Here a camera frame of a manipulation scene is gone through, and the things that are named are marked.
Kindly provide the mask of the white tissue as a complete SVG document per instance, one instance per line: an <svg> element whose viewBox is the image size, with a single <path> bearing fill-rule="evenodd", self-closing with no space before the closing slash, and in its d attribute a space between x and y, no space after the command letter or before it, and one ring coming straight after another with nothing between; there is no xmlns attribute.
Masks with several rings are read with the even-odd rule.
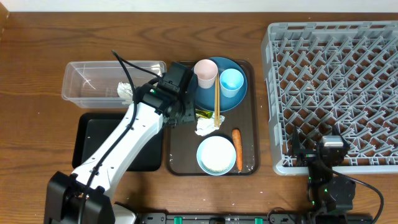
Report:
<svg viewBox="0 0 398 224"><path fill-rule="evenodd" d="M211 118L198 118L197 130L195 133L199 136L207 136L210 133L219 130L220 127L215 126L215 116Z"/></svg>
<svg viewBox="0 0 398 224"><path fill-rule="evenodd" d="M117 93L120 99L123 100L124 105L130 105L133 103L133 92L129 83L119 82L117 87Z"/></svg>

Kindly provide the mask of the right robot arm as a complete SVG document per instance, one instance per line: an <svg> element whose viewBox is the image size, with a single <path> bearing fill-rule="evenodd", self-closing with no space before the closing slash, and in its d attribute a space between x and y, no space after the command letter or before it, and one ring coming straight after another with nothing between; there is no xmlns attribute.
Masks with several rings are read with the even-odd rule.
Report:
<svg viewBox="0 0 398 224"><path fill-rule="evenodd" d="M347 223L346 212L353 209L356 184L333 173L341 164L349 144L336 128L322 136L313 149L300 145L298 129L292 135L290 154L298 166L308 168L307 197L313 208L299 218L301 223Z"/></svg>

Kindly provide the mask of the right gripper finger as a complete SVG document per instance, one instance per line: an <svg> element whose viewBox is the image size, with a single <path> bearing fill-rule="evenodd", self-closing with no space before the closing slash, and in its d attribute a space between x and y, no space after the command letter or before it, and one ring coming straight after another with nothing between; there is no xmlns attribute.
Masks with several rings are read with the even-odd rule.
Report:
<svg viewBox="0 0 398 224"><path fill-rule="evenodd" d="M333 147L342 147L342 148L349 148L348 142L344 139L341 135L338 126L332 127L332 146Z"/></svg>
<svg viewBox="0 0 398 224"><path fill-rule="evenodd" d="M294 126L294 132L292 135L291 150L300 150L299 132L298 132L298 128L296 126Z"/></svg>

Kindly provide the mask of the light blue rice bowl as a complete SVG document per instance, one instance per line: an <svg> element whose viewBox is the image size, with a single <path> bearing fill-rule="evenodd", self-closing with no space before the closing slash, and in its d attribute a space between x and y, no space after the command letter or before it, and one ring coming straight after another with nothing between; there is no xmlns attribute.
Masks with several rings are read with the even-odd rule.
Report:
<svg viewBox="0 0 398 224"><path fill-rule="evenodd" d="M235 162L236 150L227 138L211 136L198 146L197 163L209 175L225 175L234 167Z"/></svg>

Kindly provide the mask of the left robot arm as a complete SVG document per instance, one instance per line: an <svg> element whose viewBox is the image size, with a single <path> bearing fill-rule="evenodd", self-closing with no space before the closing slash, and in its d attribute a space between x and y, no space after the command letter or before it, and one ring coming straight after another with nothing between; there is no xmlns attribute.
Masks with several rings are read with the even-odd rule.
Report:
<svg viewBox="0 0 398 224"><path fill-rule="evenodd" d="M145 84L97 151L70 175L56 172L47 184L44 223L135 223L136 214L111 199L142 148L167 124L194 114L189 88Z"/></svg>

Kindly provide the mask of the foil snack wrapper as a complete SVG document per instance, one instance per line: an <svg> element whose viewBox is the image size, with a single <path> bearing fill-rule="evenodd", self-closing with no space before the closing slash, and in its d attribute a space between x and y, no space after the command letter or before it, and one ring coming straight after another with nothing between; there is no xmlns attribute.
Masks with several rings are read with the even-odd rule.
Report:
<svg viewBox="0 0 398 224"><path fill-rule="evenodd" d="M210 119L213 116L213 112L212 111L205 111L205 110L196 109L195 110L195 115L196 115L197 118Z"/></svg>

